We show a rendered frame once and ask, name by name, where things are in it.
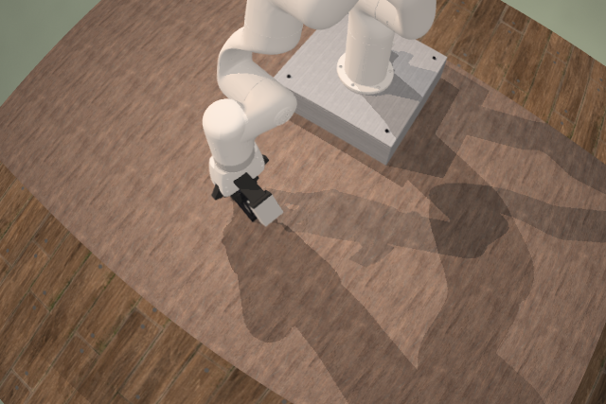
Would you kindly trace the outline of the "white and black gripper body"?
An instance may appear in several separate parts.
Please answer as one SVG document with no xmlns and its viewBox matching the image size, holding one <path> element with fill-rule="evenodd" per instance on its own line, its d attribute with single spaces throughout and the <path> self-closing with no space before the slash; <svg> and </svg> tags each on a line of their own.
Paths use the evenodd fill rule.
<svg viewBox="0 0 606 404">
<path fill-rule="evenodd" d="M 213 182 L 214 185 L 215 184 L 218 185 L 221 193 L 225 197 L 229 197 L 232 194 L 234 194 L 236 191 L 239 190 L 238 187 L 233 183 L 233 181 L 238 179 L 245 172 L 249 173 L 249 175 L 253 179 L 256 178 L 265 168 L 263 156 L 256 143 L 255 143 L 255 156 L 250 165 L 251 166 L 247 167 L 248 169 L 239 171 L 240 173 L 239 172 L 226 172 L 217 167 L 217 165 L 215 164 L 215 162 L 211 156 L 211 158 L 209 160 L 209 173 L 210 173 L 211 181 Z"/>
</svg>

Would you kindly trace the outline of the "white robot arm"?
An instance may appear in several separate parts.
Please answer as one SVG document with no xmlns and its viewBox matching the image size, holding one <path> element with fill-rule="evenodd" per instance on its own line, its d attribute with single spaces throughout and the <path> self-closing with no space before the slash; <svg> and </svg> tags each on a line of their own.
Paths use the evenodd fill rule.
<svg viewBox="0 0 606 404">
<path fill-rule="evenodd" d="M 297 107 L 294 94 L 253 62 L 252 52 L 288 52 L 299 43 L 303 24 L 323 30 L 348 14 L 338 77 L 356 93 L 377 94 L 393 79 L 389 59 L 395 33 L 408 40 L 422 37 L 436 7 L 437 0 L 247 0 L 244 27 L 226 41 L 218 58 L 217 81 L 228 99 L 212 103 L 203 117 L 217 167 L 246 169 L 255 156 L 253 140 L 287 122 Z"/>
</svg>

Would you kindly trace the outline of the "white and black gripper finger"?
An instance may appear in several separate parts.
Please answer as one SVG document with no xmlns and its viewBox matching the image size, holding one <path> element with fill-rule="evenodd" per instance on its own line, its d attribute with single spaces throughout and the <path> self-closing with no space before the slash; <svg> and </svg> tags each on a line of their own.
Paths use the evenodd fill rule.
<svg viewBox="0 0 606 404">
<path fill-rule="evenodd" d="M 262 156 L 263 156 L 263 159 L 264 159 L 264 163 L 265 163 L 265 165 L 266 165 L 266 164 L 269 162 L 269 159 L 268 159 L 268 158 L 267 158 L 265 155 L 262 155 Z M 258 182 L 257 182 L 257 180 L 258 180 L 258 176 L 257 176 L 256 178 L 254 178 L 253 180 L 254 180 L 256 183 L 258 183 Z"/>
<path fill-rule="evenodd" d="M 213 197 L 214 200 L 218 200 L 218 199 L 220 199 L 222 197 L 225 198 L 225 196 L 221 193 L 221 191 L 220 191 L 220 189 L 219 189 L 219 187 L 218 187 L 217 184 L 215 184 L 215 187 L 214 187 L 214 190 L 213 190 L 211 196 Z M 229 197 L 231 197 L 233 201 L 237 200 L 239 203 L 242 202 L 242 200 L 241 200 L 241 194 L 238 191 L 235 192 L 234 194 L 232 194 L 231 196 L 229 196 Z"/>
</svg>

